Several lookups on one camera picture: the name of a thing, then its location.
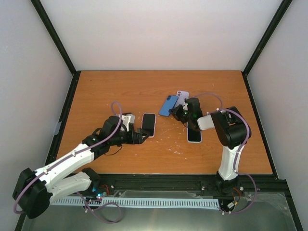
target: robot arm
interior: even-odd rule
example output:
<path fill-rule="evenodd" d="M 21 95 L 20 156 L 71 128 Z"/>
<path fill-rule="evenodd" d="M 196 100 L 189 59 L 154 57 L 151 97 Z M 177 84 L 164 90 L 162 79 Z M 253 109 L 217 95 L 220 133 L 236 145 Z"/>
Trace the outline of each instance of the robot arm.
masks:
<path fill-rule="evenodd" d="M 120 119 L 121 126 L 109 140 L 90 148 L 108 137 L 115 130 Z M 99 186 L 100 177 L 91 168 L 83 169 L 71 177 L 65 177 L 107 153 L 112 145 L 143 143 L 149 134 L 140 128 L 135 132 L 134 119 L 135 116 L 132 114 L 123 114 L 122 118 L 111 116 L 102 128 L 95 130 L 68 154 L 35 171 L 29 168 L 22 171 L 13 192 L 14 200 L 21 195 L 19 206 L 29 218 L 36 218 L 50 204 L 62 197 L 89 188 L 95 191 Z M 25 190 L 27 185 L 37 177 L 39 177 L 38 180 Z"/>
<path fill-rule="evenodd" d="M 217 173 L 218 192 L 223 194 L 225 189 L 236 182 L 241 152 L 244 148 L 243 143 L 247 136 L 247 127 L 239 118 L 242 117 L 240 112 L 236 107 L 229 107 L 203 116 L 199 100 L 190 98 L 186 100 L 184 106 L 179 105 L 171 109 L 170 113 L 183 124 L 188 122 L 194 130 L 215 128 L 219 141 L 223 145 L 221 165 Z"/>

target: smartphone screen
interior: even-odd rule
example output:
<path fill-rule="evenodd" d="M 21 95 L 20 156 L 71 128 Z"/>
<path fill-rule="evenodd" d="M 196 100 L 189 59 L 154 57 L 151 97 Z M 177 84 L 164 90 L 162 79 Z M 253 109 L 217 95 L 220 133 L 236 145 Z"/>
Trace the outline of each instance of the smartphone screen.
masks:
<path fill-rule="evenodd" d="M 156 123 L 156 115 L 152 113 L 144 113 L 142 118 L 141 128 L 150 133 L 149 137 L 154 136 Z"/>
<path fill-rule="evenodd" d="M 201 142 L 201 132 L 195 131 L 190 128 L 189 124 L 187 123 L 187 140 L 190 143 L 200 143 Z"/>

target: white wall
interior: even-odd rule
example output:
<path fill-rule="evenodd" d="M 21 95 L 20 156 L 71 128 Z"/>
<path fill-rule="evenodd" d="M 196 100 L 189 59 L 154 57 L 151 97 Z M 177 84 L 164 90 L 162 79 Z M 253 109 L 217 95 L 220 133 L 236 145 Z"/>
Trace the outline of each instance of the white wall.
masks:
<path fill-rule="evenodd" d="M 42 0 L 78 70 L 243 70 L 281 0 Z"/>
<path fill-rule="evenodd" d="M 279 177 L 308 230 L 308 1 L 293 1 L 248 75 Z"/>
<path fill-rule="evenodd" d="M 27 0 L 0 7 L 0 224 L 14 230 L 12 193 L 19 173 L 44 164 L 71 81 Z"/>

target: wooden table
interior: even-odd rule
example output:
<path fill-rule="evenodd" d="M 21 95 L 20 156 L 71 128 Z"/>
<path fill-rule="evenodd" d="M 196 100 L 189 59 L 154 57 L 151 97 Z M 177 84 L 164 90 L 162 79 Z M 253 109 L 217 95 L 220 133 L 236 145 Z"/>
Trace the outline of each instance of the wooden table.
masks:
<path fill-rule="evenodd" d="M 143 113 L 155 113 L 155 137 L 141 145 L 123 145 L 117 154 L 101 156 L 84 167 L 98 173 L 215 174 L 222 155 L 215 130 L 202 131 L 201 143 L 188 143 L 186 128 L 179 121 L 158 115 L 166 97 L 177 90 L 188 91 L 190 97 L 214 92 L 225 107 L 236 106 L 252 130 L 239 171 L 272 173 L 240 71 L 82 71 L 57 158 L 102 127 L 112 115 L 111 102 L 119 101 L 124 113 L 136 116 L 135 128 L 140 128 Z M 219 107 L 213 96 L 199 100 L 204 113 Z M 111 147 L 109 154 L 117 149 Z"/>

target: blue smartphone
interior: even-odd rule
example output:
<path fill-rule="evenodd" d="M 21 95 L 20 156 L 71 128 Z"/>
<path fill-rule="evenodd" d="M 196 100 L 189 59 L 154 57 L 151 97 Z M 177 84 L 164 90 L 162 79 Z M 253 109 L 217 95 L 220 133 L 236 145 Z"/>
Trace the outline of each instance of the blue smartphone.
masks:
<path fill-rule="evenodd" d="M 169 116 L 170 115 L 169 109 L 172 109 L 177 101 L 178 101 L 178 96 L 176 96 L 176 95 L 169 95 L 166 98 L 166 101 L 164 102 L 164 105 L 160 109 L 159 114 L 161 116 Z"/>

